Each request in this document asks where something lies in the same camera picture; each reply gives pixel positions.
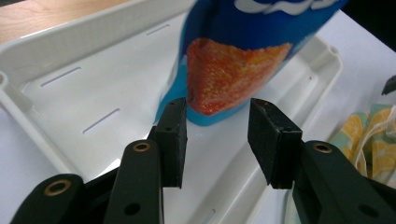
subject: printed packaging graphic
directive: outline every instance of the printed packaging graphic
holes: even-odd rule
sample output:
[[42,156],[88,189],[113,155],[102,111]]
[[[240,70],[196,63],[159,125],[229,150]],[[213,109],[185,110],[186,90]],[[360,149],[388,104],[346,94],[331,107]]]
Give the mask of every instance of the printed packaging graphic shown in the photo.
[[187,97],[187,117],[198,125],[228,118],[346,2],[198,0],[184,23],[157,118],[179,97]]

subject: white table surface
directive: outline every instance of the white table surface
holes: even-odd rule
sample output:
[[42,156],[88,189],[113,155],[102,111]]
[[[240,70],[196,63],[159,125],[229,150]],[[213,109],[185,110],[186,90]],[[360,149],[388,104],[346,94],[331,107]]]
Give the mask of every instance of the white table surface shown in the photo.
[[[371,104],[396,104],[396,92],[381,96],[396,75],[396,53],[345,13],[337,13],[318,35],[336,47],[344,70],[325,104],[304,133],[304,140],[326,140],[347,116]],[[0,223],[8,223],[24,198],[44,179],[58,174],[23,129],[0,107]]]

